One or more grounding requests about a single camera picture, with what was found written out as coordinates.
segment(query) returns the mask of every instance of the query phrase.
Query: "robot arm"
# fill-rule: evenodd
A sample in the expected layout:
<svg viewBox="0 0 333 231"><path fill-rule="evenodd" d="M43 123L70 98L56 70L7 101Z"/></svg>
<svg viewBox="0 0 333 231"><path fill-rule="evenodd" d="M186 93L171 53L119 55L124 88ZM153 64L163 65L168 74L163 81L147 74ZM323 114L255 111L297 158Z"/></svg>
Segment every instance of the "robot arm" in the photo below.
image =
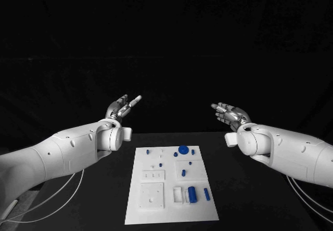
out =
<svg viewBox="0 0 333 231"><path fill-rule="evenodd" d="M44 181L82 171L131 139L122 117L140 101L127 95L111 103L105 119L57 132L32 147L0 156L0 215L13 200Z"/></svg>
<svg viewBox="0 0 333 231"><path fill-rule="evenodd" d="M333 187L333 146L318 138L251 122L239 108L212 104L217 120L230 125L228 147L238 145L242 153L274 170L308 183Z"/></svg>

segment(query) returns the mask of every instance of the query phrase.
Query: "cable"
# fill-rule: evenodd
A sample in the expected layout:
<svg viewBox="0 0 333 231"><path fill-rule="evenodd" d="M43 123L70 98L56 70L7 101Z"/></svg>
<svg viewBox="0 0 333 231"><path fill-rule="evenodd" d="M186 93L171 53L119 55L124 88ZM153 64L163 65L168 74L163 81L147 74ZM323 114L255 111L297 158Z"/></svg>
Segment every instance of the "cable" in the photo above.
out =
<svg viewBox="0 0 333 231"><path fill-rule="evenodd" d="M298 186L298 184L297 184L297 182L295 182L295 180L294 180L294 178L291 178L291 180L294 181L294 183L295 183L295 186L298 187L298 189L300 189L300 191L303 192L303 194L307 196L307 198L317 204L317 206L320 206L324 210L327 210L328 212L331 212L333 213L333 211L331 210L328 210L323 205L320 205L315 201L314 201L314 199L307 195L307 193L301 190L301 188L300 188L300 186Z"/></svg>
<svg viewBox="0 0 333 231"><path fill-rule="evenodd" d="M73 195L75 195L75 193L76 193L76 191L78 191L78 188L79 188L79 185L81 185L81 181L82 181L82 177L83 177L83 171L85 171L85 170L82 170L82 175L81 175L81 179L79 179L79 183L78 183L76 190L75 190L75 192L73 192L73 194L72 194L72 196L70 196L68 202L70 201L70 199L72 199L72 197L73 197ZM0 224L4 223L4 222L7 222L7 221L8 221L8 222L14 222L14 223L32 223L32 222L36 222L36 221L39 221L39 220L43 220L43 219L47 218L52 214L55 214L55 213L63 208L63 206L68 204L68 202L63 204L63 206L62 206L52 214L49 214L47 216L44 216L43 218L40 218L40 219L37 219L37 220L32 220L32 221L17 221L17 220L11 220L11 219L17 218L19 216L21 216L23 214L26 214L27 212L30 212L33 209L36 209L43 203L46 203L46 202L50 200L50 198L60 192L60 190L63 189L63 187L65 187L66 184L69 183L70 179L73 178L73 175L75 175L75 174L72 174L72 176L70 176L68 182L65 183L65 185L62 186L62 188L57 190L57 192L56 192L56 193L55 193L39 205L36 205L33 208L30 208L26 212L20 213L20 214L16 215L14 217L11 217L11 218L8 218L8 219L4 219L4 220L0 220Z"/></svg>
<svg viewBox="0 0 333 231"><path fill-rule="evenodd" d="M294 191L295 191L295 193L297 193L297 195L298 195L298 197L300 197L300 199L303 200L303 202L307 204L307 202L305 202L305 200L303 199L303 197L301 197L301 195L298 194L298 192L297 192L297 190L295 190L295 188L294 188L294 186L292 186L292 184L291 184L291 181L290 181L290 177L287 176L287 179L288 179L288 182L290 182L290 185L291 185L291 187L292 187L292 189L294 189ZM315 209L307 204L307 206L310 207L310 209L333 224L333 221L331 220L328 220L317 211L315 211Z"/></svg>

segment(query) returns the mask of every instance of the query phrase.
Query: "table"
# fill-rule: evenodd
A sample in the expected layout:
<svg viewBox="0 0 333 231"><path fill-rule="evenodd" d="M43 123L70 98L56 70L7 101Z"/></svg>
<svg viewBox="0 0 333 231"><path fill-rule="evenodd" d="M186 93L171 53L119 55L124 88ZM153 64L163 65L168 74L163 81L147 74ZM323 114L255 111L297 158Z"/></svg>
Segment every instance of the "table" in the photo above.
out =
<svg viewBox="0 0 333 231"><path fill-rule="evenodd" d="M122 142L119 150L85 169L81 187L66 206L46 219L21 223L17 231L318 230L282 175L245 156L238 147L226 147L225 134L132 134L131 142ZM180 145L200 147L220 220L124 225L135 148ZM49 198L69 177L44 182L32 207ZM81 172L23 221L44 217L65 204L79 178Z"/></svg>

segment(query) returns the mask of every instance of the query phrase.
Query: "white pegboard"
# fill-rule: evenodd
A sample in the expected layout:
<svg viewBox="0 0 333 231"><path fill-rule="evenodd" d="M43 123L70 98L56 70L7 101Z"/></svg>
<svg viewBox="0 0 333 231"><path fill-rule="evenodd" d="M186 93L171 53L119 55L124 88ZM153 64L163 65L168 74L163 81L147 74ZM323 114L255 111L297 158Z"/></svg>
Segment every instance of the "white pegboard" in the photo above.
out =
<svg viewBox="0 0 333 231"><path fill-rule="evenodd" d="M177 146L135 149L125 225L219 220L200 149L199 146L187 147L187 154L179 153ZM190 186L196 188L196 203L189 202L187 188ZM207 188L209 201L203 188Z"/></svg>

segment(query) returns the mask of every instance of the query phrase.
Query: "black backdrop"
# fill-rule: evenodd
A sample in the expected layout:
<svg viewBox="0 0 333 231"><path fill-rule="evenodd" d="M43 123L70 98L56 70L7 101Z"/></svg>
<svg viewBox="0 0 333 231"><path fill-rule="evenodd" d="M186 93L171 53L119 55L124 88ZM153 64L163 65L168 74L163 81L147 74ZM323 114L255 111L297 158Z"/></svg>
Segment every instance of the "black backdrop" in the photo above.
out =
<svg viewBox="0 0 333 231"><path fill-rule="evenodd" d="M122 121L134 133L230 131L210 108L222 102L333 143L328 0L33 1L1 10L10 151L102 119L124 94L143 95Z"/></svg>

